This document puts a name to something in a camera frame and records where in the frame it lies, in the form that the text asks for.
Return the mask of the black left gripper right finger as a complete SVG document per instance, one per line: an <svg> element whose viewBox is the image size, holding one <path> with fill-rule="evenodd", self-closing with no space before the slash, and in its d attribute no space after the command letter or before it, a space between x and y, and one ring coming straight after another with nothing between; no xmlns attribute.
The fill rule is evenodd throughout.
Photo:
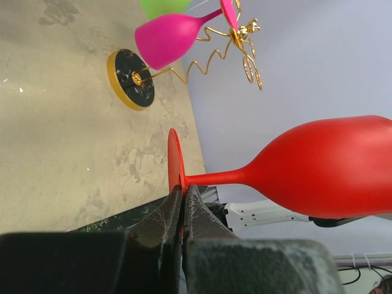
<svg viewBox="0 0 392 294"><path fill-rule="evenodd" d="M189 293L342 293L325 246L305 239L241 239L187 188L183 268Z"/></svg>

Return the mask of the red wine glass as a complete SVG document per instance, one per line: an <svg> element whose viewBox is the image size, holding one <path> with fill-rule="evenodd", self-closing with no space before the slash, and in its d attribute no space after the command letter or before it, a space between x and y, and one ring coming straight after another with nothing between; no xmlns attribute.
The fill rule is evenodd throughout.
<svg viewBox="0 0 392 294"><path fill-rule="evenodd" d="M168 185L242 184L291 211L337 219L391 212L391 119L307 122L267 144L242 168L187 175L176 130L168 133Z"/></svg>

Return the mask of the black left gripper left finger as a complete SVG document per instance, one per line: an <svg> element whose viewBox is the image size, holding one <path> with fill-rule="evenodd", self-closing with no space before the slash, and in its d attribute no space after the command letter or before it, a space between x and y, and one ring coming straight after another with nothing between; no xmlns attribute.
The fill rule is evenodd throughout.
<svg viewBox="0 0 392 294"><path fill-rule="evenodd" d="M125 231L1 236L2 293L178 293L183 191Z"/></svg>

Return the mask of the pink wine glass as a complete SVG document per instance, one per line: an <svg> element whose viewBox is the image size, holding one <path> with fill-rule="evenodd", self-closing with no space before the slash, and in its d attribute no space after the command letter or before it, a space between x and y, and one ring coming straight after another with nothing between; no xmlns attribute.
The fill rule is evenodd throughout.
<svg viewBox="0 0 392 294"><path fill-rule="evenodd" d="M166 67L189 51L206 22L221 14L235 29L238 28L231 1L221 1L220 9L204 17L171 13L139 26L134 32L134 38L140 56L154 70Z"/></svg>

